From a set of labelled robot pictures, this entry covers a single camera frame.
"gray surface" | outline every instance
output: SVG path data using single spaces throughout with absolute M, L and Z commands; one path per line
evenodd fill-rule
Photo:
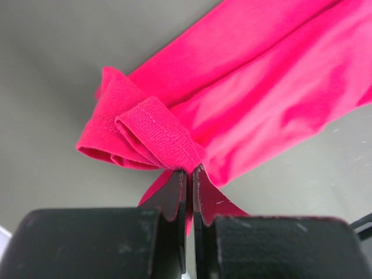
M 218 2 L 1 1 L 0 224 L 13 231 L 35 208 L 137 204 L 158 171 L 74 150 L 101 68 L 129 73 Z M 223 192 L 254 214 L 354 221 L 372 212 L 371 123 L 371 106 L 354 111 Z

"pink garment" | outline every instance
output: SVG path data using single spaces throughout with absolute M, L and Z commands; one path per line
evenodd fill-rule
M 77 148 L 141 170 L 203 163 L 221 187 L 370 103 L 371 84 L 371 0 L 225 0 L 128 77 L 104 68 Z

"wrinkled fabric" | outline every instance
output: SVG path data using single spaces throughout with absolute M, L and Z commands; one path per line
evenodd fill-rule
M 222 187 L 372 102 L 371 84 L 372 1 L 225 0 L 129 76 L 103 69 L 77 149 L 140 170 L 203 163 Z

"gray table surface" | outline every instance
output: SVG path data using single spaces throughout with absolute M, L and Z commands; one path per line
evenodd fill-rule
M 101 68 L 130 73 L 218 2 L 1 1 L 1 225 L 14 231 L 36 208 L 137 204 L 159 171 L 121 169 L 74 150 Z M 223 192 L 253 214 L 359 219 L 372 212 L 371 123 L 372 107 L 358 109 Z

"white object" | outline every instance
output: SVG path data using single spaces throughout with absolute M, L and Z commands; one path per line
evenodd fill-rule
M 8 245 L 11 236 L 12 235 L 10 234 L 10 232 L 8 232 L 6 229 L 0 226 L 0 260 L 5 251 L 6 246 Z

